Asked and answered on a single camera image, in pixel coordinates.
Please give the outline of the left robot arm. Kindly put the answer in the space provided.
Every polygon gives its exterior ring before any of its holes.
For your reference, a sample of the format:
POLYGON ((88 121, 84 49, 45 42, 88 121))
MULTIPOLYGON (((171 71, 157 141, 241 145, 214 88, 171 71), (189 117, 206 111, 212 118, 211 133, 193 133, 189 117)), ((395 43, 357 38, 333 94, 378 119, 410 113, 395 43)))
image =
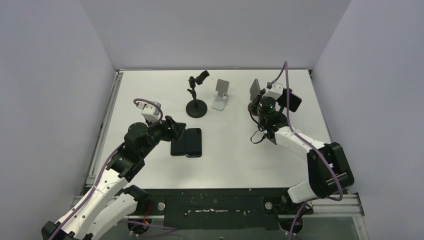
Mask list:
POLYGON ((151 125, 136 122, 124 141, 106 159, 93 186, 79 202, 55 222, 41 229, 44 240, 98 240, 131 213, 147 211, 146 192, 128 183, 145 166, 145 158, 161 142, 179 140, 186 123, 165 116, 151 125))

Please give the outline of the clear-case phone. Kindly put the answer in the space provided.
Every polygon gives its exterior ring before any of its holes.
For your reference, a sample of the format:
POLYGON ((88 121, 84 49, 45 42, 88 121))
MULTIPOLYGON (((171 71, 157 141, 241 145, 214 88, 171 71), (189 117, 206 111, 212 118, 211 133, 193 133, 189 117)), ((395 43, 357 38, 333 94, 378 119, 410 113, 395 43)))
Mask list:
POLYGON ((261 90, 261 88, 260 88, 259 80, 257 78, 255 78, 252 82, 250 89, 249 89, 250 101, 251 102, 253 102, 254 99, 258 96, 260 90, 261 90))

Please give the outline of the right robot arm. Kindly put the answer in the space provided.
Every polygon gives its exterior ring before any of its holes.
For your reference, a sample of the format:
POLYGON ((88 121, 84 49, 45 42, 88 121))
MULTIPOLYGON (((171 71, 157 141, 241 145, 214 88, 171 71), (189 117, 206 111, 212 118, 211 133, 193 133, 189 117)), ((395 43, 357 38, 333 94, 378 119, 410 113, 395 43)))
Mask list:
POLYGON ((265 89, 250 91, 248 111, 263 139, 295 153, 307 163, 308 179, 295 184, 281 199, 282 209, 295 213, 301 202, 320 198, 343 197, 343 190, 355 182, 343 147, 337 142, 315 140, 294 129, 281 111, 276 110, 279 101, 265 95, 265 89))

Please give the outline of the white folding phone stand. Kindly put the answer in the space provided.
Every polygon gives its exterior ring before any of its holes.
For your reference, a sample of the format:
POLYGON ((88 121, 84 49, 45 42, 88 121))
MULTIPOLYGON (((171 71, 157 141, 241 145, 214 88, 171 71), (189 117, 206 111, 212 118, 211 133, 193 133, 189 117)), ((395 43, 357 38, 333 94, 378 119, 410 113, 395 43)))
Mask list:
POLYGON ((218 79, 215 91, 216 95, 214 95, 214 100, 211 104, 211 107, 218 111, 223 111, 225 109, 225 106, 228 102, 228 90, 229 90, 230 82, 218 79))

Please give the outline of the black smartphone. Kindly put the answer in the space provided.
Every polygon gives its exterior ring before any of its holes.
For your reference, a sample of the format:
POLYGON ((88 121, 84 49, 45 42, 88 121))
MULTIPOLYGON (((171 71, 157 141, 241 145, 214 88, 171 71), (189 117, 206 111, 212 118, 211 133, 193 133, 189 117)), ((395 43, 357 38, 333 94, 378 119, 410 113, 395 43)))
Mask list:
POLYGON ((202 130, 188 128, 186 130, 186 157, 197 158, 202 156, 202 130))

